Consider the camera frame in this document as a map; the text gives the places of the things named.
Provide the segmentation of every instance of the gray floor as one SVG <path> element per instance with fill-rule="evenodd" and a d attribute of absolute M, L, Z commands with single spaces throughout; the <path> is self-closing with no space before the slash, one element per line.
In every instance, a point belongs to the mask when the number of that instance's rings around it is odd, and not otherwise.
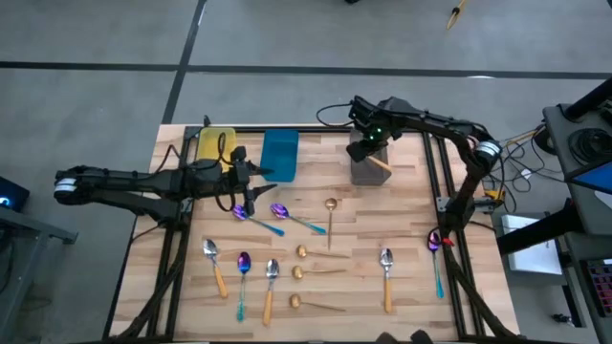
<path fill-rule="evenodd" d="M 0 61 L 178 64 L 196 0 L 6 0 Z M 472 0 L 450 32 L 454 2 L 209 0 L 191 64 L 612 72 L 612 11 L 604 0 Z M 0 175 L 32 191 L 27 213 L 79 231 L 50 245 L 33 289 L 52 305 L 22 314 L 22 337 L 100 338 L 134 216 L 59 205 L 57 169 L 147 168 L 174 73 L 0 70 Z M 535 127 L 544 106 L 572 102 L 600 80 L 188 73 L 174 123 L 309 123 L 353 95 L 403 97 L 432 112 L 482 122 L 505 138 Z M 344 111 L 325 114 L 343 121 Z M 545 156 L 557 168 L 555 158 Z M 525 162 L 538 166 L 528 152 Z M 561 208 L 567 187 L 531 178 L 519 211 Z M 595 342 L 590 329 L 553 323 L 567 312 L 555 281 L 509 275 L 520 330 L 534 339 Z M 543 299 L 540 295 L 551 294 Z"/>

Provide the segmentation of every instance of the computer screen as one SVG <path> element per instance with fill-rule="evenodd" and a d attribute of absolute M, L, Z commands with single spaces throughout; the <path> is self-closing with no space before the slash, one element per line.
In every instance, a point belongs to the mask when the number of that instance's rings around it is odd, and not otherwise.
<path fill-rule="evenodd" d="M 612 161 L 576 174 L 569 182 L 612 194 Z"/>

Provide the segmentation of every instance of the purple spoon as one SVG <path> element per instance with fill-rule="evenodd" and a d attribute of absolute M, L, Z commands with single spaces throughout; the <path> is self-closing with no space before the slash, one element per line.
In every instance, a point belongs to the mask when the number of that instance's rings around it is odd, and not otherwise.
<path fill-rule="evenodd" d="M 268 224 L 264 224 L 264 223 L 262 223 L 259 220 L 255 220 L 254 218 L 249 217 L 249 215 L 247 215 L 247 212 L 245 211 L 245 208 L 242 205 L 237 204 L 237 205 L 234 206 L 234 208 L 233 208 L 233 216 L 235 216 L 236 219 L 242 220 L 242 221 L 251 220 L 251 221 L 255 222 L 256 224 L 262 225 L 265 228 L 271 230 L 272 232 L 274 232 L 274 234 L 276 234 L 278 236 L 285 235 L 285 231 L 284 230 L 278 229 L 275 226 L 270 226 Z"/>
<path fill-rule="evenodd" d="M 298 219 L 297 217 L 293 217 L 293 216 L 289 215 L 289 210 L 287 210 L 287 207 L 285 205 L 283 205 L 283 204 L 272 204 L 272 205 L 270 205 L 270 210 L 279 219 L 292 219 L 292 220 L 294 220 L 296 222 L 299 222 L 299 223 L 309 227 L 310 229 L 312 229 L 313 231 L 317 232 L 318 234 L 325 235 L 325 233 L 326 233 L 324 228 L 321 228 L 319 226 L 315 226 L 313 224 L 307 223 L 304 220 Z"/>
<path fill-rule="evenodd" d="M 438 258 L 436 256 L 436 251 L 440 248 L 442 241 L 440 240 L 440 236 L 436 233 L 435 230 L 432 230 L 427 237 L 427 248 L 433 254 L 433 268 L 436 273 L 436 293 L 438 294 L 438 298 L 444 298 L 444 290 L 442 289 L 442 281 L 440 280 L 440 268 L 438 268 Z"/>
<path fill-rule="evenodd" d="M 240 281 L 240 299 L 238 300 L 238 321 L 245 319 L 245 288 L 247 285 L 247 272 L 251 269 L 251 257 L 247 252 L 242 252 L 238 256 L 238 270 L 242 272 Z"/>

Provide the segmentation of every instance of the blue bin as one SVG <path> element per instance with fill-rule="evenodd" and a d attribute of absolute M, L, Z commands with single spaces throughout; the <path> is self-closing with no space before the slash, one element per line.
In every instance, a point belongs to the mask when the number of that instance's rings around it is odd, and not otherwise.
<path fill-rule="evenodd" d="M 274 170 L 273 173 L 263 176 L 266 181 L 283 183 L 294 181 L 298 142 L 299 134 L 296 130 L 266 130 L 259 165 Z"/>

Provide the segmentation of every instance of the yellow bin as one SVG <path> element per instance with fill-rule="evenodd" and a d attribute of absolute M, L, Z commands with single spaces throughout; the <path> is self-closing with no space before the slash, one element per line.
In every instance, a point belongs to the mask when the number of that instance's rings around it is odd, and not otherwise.
<path fill-rule="evenodd" d="M 223 151 L 223 158 L 230 161 L 230 153 L 236 148 L 236 131 L 233 128 L 206 128 L 200 133 L 198 140 L 198 155 L 199 159 L 217 160 L 219 158 L 219 135 L 226 134 L 226 147 Z M 223 172 L 227 172 L 230 167 L 221 161 Z"/>

